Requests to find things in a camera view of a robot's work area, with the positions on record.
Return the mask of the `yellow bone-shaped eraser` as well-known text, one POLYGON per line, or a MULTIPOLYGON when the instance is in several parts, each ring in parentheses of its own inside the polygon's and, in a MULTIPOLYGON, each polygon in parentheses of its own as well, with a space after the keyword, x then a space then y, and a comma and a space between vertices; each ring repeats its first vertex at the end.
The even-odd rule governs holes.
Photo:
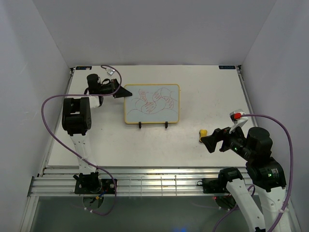
POLYGON ((207 130, 204 130, 204 129, 201 129, 199 131, 199 142, 201 143, 202 142, 202 138, 206 137, 208 134, 208 131, 207 130))

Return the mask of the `yellow-framed whiteboard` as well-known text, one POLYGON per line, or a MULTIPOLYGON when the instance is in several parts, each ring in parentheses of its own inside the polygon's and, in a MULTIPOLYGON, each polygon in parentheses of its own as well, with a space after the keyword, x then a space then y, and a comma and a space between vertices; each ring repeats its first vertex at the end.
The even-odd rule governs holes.
POLYGON ((124 99, 126 124, 176 124, 180 120, 178 84, 128 84, 124 99))

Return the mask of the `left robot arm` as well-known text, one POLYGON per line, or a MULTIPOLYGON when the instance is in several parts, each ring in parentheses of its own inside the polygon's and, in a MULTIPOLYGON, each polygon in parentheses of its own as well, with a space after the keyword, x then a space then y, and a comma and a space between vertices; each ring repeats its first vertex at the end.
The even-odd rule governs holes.
POLYGON ((79 174, 73 178, 77 186, 90 193, 97 193, 102 189, 95 159, 91 154, 90 140, 87 132, 92 127, 91 110, 101 107, 104 95, 112 94, 114 98, 131 97, 133 94, 122 87, 117 79, 100 80, 97 74, 87 76, 90 96, 80 98, 65 98, 62 110, 62 128, 70 136, 75 152, 80 155, 79 174))

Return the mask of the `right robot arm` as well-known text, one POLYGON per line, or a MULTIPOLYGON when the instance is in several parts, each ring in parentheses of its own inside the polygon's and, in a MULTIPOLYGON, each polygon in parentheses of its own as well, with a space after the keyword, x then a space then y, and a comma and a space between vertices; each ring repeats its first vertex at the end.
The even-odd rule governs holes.
POLYGON ((283 168, 271 157, 273 141, 269 132, 252 127, 245 136, 240 127, 216 129, 211 135, 200 131, 200 142, 212 153, 218 142, 221 152, 231 150, 246 160, 246 170, 258 193, 258 207, 246 189, 240 171, 235 167, 224 168, 218 175, 219 189, 229 192, 235 199, 251 232, 290 232, 288 214, 282 208, 286 194, 283 168))

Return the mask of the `blue label left corner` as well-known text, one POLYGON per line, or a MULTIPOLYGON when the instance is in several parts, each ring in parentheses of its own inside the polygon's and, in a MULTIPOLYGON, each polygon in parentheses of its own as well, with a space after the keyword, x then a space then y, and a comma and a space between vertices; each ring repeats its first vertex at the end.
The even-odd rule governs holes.
POLYGON ((92 70, 92 66, 76 66, 75 67, 76 70, 92 70))

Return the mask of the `blue label corner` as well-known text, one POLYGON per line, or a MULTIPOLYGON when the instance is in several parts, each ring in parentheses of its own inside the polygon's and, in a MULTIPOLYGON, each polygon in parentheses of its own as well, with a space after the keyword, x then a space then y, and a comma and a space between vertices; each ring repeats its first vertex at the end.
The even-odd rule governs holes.
POLYGON ((75 67, 76 70, 92 70, 92 66, 76 66, 75 67))
POLYGON ((236 67, 234 65, 219 65, 220 70, 235 70, 236 67))

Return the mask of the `blue label right corner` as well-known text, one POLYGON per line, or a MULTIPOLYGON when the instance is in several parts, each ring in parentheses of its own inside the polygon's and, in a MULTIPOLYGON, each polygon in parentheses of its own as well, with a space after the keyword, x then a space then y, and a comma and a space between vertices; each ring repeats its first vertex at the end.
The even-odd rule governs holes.
POLYGON ((235 70, 236 67, 234 65, 219 65, 220 70, 235 70))

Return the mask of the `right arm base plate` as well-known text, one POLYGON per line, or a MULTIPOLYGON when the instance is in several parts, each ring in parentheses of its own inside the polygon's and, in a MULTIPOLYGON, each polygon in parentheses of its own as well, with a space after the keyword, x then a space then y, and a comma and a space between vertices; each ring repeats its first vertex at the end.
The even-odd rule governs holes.
POLYGON ((197 186, 202 187, 205 194, 228 193, 227 189, 220 185, 218 178, 202 178, 197 181, 197 186))

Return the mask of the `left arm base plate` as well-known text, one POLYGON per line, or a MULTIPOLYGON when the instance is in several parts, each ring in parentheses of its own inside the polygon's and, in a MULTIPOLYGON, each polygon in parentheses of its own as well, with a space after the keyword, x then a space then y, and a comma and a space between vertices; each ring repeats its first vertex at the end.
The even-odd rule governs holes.
POLYGON ((117 179, 114 182, 111 179, 100 179, 98 181, 80 182, 76 181, 75 194, 115 194, 115 186, 117 179))

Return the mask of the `aluminium table frame rail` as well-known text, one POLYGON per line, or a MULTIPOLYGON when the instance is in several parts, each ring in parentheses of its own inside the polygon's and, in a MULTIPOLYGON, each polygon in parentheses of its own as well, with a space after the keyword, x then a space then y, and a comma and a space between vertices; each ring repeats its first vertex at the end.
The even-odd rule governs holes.
POLYGON ((117 66, 114 77, 122 84, 178 84, 180 120, 167 129, 139 129, 124 120, 124 99, 106 97, 92 112, 87 133, 91 154, 105 171, 115 177, 121 196, 199 196, 194 183, 214 177, 224 167, 236 166, 245 183, 252 183, 245 161, 228 151, 212 154, 198 141, 200 129, 212 132, 232 124, 229 113, 250 111, 239 67, 220 70, 218 65, 131 65, 117 66))

